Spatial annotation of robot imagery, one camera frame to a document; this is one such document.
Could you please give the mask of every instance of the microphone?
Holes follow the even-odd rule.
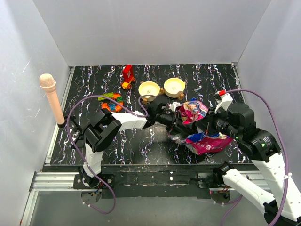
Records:
[[[42,74],[40,76],[40,86],[46,93],[58,127],[63,128],[66,122],[56,93],[56,81],[51,74]]]

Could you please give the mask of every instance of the black marble surface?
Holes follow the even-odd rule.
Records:
[[[77,66],[66,101],[65,115],[83,97],[109,92],[120,93],[125,107],[132,111],[139,110],[138,87],[141,81],[154,81],[163,87],[168,78],[180,77],[186,82],[186,96],[183,102],[195,97],[207,107],[216,105],[213,97],[216,91],[238,88],[238,81],[230,64],[135,65],[136,83],[130,90],[121,88],[122,70],[123,65]],[[243,101],[239,93],[234,94],[233,98],[234,101]],[[90,99],[83,102],[75,110],[74,115],[79,124],[85,126],[100,109],[100,102],[97,99]],[[74,130],[71,133],[74,139],[78,136]],[[83,152],[85,151],[80,141],[78,146]],[[235,142],[220,153],[195,155],[185,146],[170,141],[165,126],[155,124],[147,129],[126,130],[118,133],[109,148],[105,150],[102,164],[194,164],[224,161],[242,163],[249,162],[249,159],[241,153]],[[80,156],[74,149],[71,149],[65,128],[59,129],[50,164],[83,164]]]

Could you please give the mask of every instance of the small bowl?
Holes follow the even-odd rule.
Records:
[[[167,79],[164,83],[165,94],[172,98],[179,97],[184,92],[186,83],[178,78]]]
[[[145,81],[139,86],[138,91],[140,96],[147,94],[158,96],[160,92],[160,86],[153,81]],[[153,101],[156,97],[145,96],[143,98],[145,98],[147,101]]]

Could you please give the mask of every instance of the cable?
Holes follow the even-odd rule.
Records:
[[[234,205],[231,206],[231,208],[228,209],[228,211],[224,214],[224,216],[222,217],[221,226],[224,225],[225,219],[226,219],[227,215],[228,215],[228,214],[229,214],[229,213],[237,206],[237,204],[239,203],[239,201],[241,200],[242,197],[243,197],[243,196],[240,195],[240,196],[238,197],[238,199],[236,199],[236,202],[234,203]]]
[[[140,101],[142,97],[146,97],[146,96],[155,97],[155,96],[153,96],[153,95],[144,95],[144,96],[139,97],[138,102],[139,102],[139,105],[140,105],[140,107],[142,108],[142,110],[145,112],[145,115],[138,115],[138,114],[136,115],[134,112],[128,110],[127,108],[125,108],[124,106],[122,106],[122,105],[121,105],[120,103],[118,103],[117,101],[115,101],[115,100],[113,100],[113,99],[111,99],[111,98],[108,98],[108,97],[106,97],[106,96],[102,96],[102,95],[93,95],[93,96],[85,97],[85,98],[83,98],[82,100],[80,100],[79,102],[77,102],[76,105],[73,106],[73,108],[70,110],[70,112],[69,112],[69,114],[68,114],[68,117],[67,117],[66,130],[67,130],[67,133],[68,133],[69,140],[71,141],[71,143],[73,144],[75,150],[79,153],[79,155],[81,156],[81,158],[82,158],[82,160],[83,160],[84,162],[87,162],[87,160],[86,160],[85,156],[83,155],[83,153],[80,151],[80,149],[79,149],[79,148],[77,147],[77,145],[75,144],[74,140],[72,139],[71,132],[70,132],[70,128],[69,128],[69,121],[70,121],[70,118],[71,118],[71,115],[72,115],[74,109],[75,109],[78,105],[80,105],[80,103],[84,102],[85,100],[88,100],[88,99],[91,99],[91,98],[94,98],[94,97],[102,97],[102,98],[105,98],[105,99],[107,99],[107,100],[110,100],[110,101],[112,101],[113,103],[115,103],[115,104],[121,106],[125,111],[131,113],[132,115],[135,115],[135,116],[137,116],[137,117],[144,117],[144,118],[146,118],[146,117],[149,116],[149,114],[147,113],[147,110],[143,107],[143,104],[142,104],[141,101]],[[88,203],[88,202],[83,202],[83,203],[86,204],[86,205],[89,206],[89,207],[92,207],[93,209],[97,210],[98,212],[100,212],[100,213],[102,213],[102,214],[109,214],[109,213],[111,213],[111,212],[114,210],[114,208],[115,208],[115,205],[116,205],[116,195],[115,195],[113,189],[112,189],[112,188],[111,188],[104,180],[102,180],[99,176],[97,176],[97,175],[94,173],[94,171],[90,168],[89,165],[87,165],[87,167],[88,167],[88,169],[91,171],[91,173],[92,173],[92,174],[93,174],[100,182],[102,182],[104,185],[106,185],[106,186],[108,187],[108,189],[111,191],[111,193],[112,193],[112,195],[113,195],[114,203],[113,203],[112,208],[111,208],[109,211],[103,211],[103,210],[97,208],[96,206],[91,205],[91,204]]]
[[[229,189],[229,186],[225,186],[224,189],[222,189],[221,191],[219,191],[219,193],[224,193],[224,192],[227,192]]]
[[[100,189],[102,186],[103,186],[103,183],[100,182],[100,183],[99,183],[99,186],[98,186],[98,189],[97,189],[95,192],[93,192],[92,194],[93,194],[93,195],[97,194],[98,191],[99,191],[99,189]]]
[[[290,165],[289,165],[289,161],[288,161],[288,157],[287,157],[287,151],[286,151],[286,148],[285,148],[285,145],[284,145],[284,142],[283,142],[283,139],[282,139],[282,136],[280,134],[280,131],[279,131],[279,128],[278,128],[278,125],[276,123],[276,120],[275,120],[275,117],[274,117],[274,114],[268,104],[268,102],[262,97],[260,96],[259,94],[255,93],[254,91],[251,91],[251,90],[248,90],[248,89],[232,89],[232,90],[229,90],[229,91],[226,91],[226,93],[234,93],[234,92],[240,92],[240,91],[243,91],[243,92],[249,92],[249,93],[253,93],[254,95],[258,96],[264,103],[265,105],[267,106],[268,110],[269,110],[269,113],[271,115],[271,118],[273,120],[273,123],[274,123],[274,126],[275,126],[275,129],[276,129],[276,132],[277,132],[277,135],[279,137],[279,141],[280,141],[280,144],[282,146],[282,149],[283,149],[283,157],[284,157],[284,161],[285,161],[285,179],[284,179],[284,190],[283,190],[283,196],[282,196],[282,199],[281,199],[281,203],[280,203],[280,206],[279,206],[279,210],[275,216],[275,218],[271,221],[271,223],[269,224],[269,226],[274,226],[274,224],[278,221],[278,219],[280,218],[281,216],[281,213],[282,213],[282,210],[283,210],[283,207],[284,207],[284,204],[285,204],[285,200],[286,200],[286,195],[287,195],[287,189],[288,189],[288,174],[289,174],[289,169],[290,169]]]
[[[231,204],[234,204],[234,203],[236,203],[236,202],[238,201],[238,199],[239,199],[239,197],[238,197],[237,199],[233,200],[233,201],[230,201],[230,202],[216,202],[216,201],[210,202],[210,201],[201,200],[201,199],[196,199],[196,201],[199,201],[199,202],[206,202],[206,203],[210,203],[210,204],[219,204],[219,205],[223,206],[223,205],[231,205]]]

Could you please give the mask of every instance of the white enclosure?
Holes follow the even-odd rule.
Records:
[[[299,0],[0,0],[0,14],[0,225],[19,224],[54,130],[39,76],[52,74],[62,99],[76,65],[238,62],[242,88],[271,104],[301,188]]]
[[[237,62],[270,0],[33,0],[69,66]]]
[[[55,126],[39,76],[62,97],[69,68],[32,1],[0,0],[0,14],[0,225],[16,226]]]

